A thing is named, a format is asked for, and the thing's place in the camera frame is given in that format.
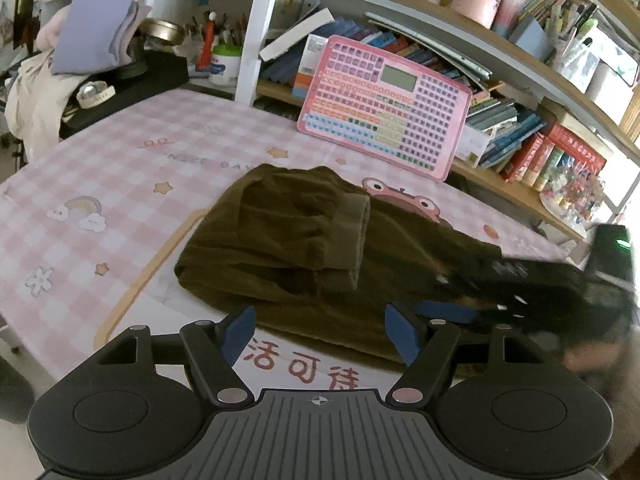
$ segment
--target star print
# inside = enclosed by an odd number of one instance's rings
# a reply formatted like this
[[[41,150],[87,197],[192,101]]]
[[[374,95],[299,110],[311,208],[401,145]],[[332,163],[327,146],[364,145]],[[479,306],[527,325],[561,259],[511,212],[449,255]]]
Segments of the star print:
[[[169,184],[168,182],[159,182],[158,184],[156,184],[156,186],[154,187],[154,193],[160,193],[163,195],[166,195],[167,193],[169,193],[174,187],[171,186],[171,184]]]
[[[104,276],[107,272],[109,272],[109,266],[107,264],[97,264],[95,266],[95,273],[98,276]]]
[[[267,153],[269,153],[269,155],[271,155],[273,158],[289,158],[287,150],[281,150],[280,148],[276,147],[267,150]]]

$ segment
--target white cloth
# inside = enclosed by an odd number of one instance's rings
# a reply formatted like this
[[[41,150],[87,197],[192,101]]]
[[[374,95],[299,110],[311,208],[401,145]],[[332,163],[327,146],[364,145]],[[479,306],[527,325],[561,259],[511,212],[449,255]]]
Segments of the white cloth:
[[[52,75],[52,53],[47,50],[22,62],[6,102],[4,115],[9,130],[24,142],[30,162],[58,143],[66,102],[87,79],[85,75]]]

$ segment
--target table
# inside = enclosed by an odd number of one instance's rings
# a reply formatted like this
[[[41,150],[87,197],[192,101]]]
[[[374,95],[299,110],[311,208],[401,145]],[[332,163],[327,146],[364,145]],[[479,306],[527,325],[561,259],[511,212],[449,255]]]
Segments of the table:
[[[227,100],[172,90],[65,140],[0,186],[0,311],[55,379],[121,330],[173,333],[223,314],[181,289],[180,251],[220,194],[250,168],[326,165],[362,185],[429,198],[435,221],[500,245],[505,255],[562,251],[478,200]],[[257,330],[236,371],[265,387],[377,387],[397,375],[342,362]],[[178,380],[177,367],[161,373]]]

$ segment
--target white shelf post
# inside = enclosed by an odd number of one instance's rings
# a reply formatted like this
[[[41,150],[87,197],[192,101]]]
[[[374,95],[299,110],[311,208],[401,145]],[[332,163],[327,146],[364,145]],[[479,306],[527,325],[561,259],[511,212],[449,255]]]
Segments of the white shelf post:
[[[252,5],[236,88],[236,101],[239,103],[250,106],[254,102],[261,65],[259,53],[269,30],[275,3],[276,0],[254,0]]]

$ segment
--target blue gripper pad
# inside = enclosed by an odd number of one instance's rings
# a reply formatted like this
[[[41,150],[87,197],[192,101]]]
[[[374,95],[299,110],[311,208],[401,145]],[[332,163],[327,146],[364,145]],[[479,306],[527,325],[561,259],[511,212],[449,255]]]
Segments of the blue gripper pad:
[[[225,329],[220,353],[229,366],[233,366],[236,363],[254,333],[255,309],[252,306],[248,306]]]
[[[385,331],[404,363],[410,366],[422,348],[414,326],[393,305],[387,305],[385,309]]]

